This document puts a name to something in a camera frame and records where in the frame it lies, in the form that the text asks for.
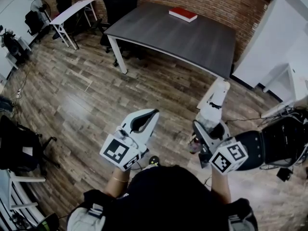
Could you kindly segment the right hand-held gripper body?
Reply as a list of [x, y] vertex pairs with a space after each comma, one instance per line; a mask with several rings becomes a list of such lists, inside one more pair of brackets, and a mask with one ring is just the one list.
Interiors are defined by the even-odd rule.
[[228, 138], [217, 146], [209, 149], [203, 148], [199, 153], [201, 167], [211, 165], [221, 175], [227, 175], [237, 170], [247, 159], [248, 153], [242, 143], [235, 138]]

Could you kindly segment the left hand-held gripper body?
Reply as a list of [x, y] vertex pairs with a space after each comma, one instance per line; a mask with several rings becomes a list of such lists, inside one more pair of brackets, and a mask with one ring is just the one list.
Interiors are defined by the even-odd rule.
[[109, 134], [100, 150], [100, 155], [122, 171], [127, 171], [148, 151], [149, 134], [128, 133], [117, 127]]

